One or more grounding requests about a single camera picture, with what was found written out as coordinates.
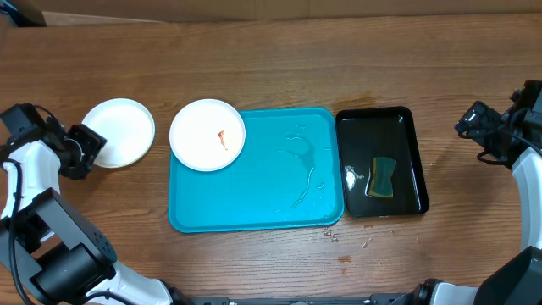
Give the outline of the white plate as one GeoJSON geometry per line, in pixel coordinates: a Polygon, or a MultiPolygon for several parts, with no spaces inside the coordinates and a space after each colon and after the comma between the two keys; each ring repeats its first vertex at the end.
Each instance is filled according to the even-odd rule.
{"type": "Polygon", "coordinates": [[[209,172],[227,167],[241,154],[246,127],[226,102],[205,98],[184,106],[169,129],[174,156],[186,167],[209,172]]]}
{"type": "Polygon", "coordinates": [[[149,110],[123,97],[98,104],[82,124],[107,140],[94,164],[108,169],[129,166],[141,159],[155,136],[155,123],[149,110]]]}

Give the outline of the green yellow sponge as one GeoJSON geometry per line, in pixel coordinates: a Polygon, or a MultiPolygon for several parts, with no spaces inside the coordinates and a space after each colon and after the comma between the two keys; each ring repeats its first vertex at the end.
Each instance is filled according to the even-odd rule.
{"type": "Polygon", "coordinates": [[[392,198],[392,177],[396,161],[388,157],[374,157],[371,166],[371,178],[368,187],[370,197],[392,198]]]}

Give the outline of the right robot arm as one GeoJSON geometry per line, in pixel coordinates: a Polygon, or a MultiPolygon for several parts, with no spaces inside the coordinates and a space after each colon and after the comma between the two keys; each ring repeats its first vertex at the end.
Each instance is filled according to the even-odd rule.
{"type": "Polygon", "coordinates": [[[455,209],[437,241],[417,241],[436,273],[395,304],[541,302],[541,83],[516,89],[499,113],[475,102],[454,129],[479,145],[447,176],[455,209]]]}

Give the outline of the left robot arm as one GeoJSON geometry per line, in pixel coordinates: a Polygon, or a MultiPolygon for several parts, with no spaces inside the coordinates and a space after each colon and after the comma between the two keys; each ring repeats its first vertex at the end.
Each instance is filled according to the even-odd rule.
{"type": "Polygon", "coordinates": [[[60,194],[58,177],[85,178],[106,139],[39,112],[25,103],[1,114],[11,135],[1,147],[1,263],[24,303],[185,303],[174,287],[120,263],[107,237],[60,194]]]}

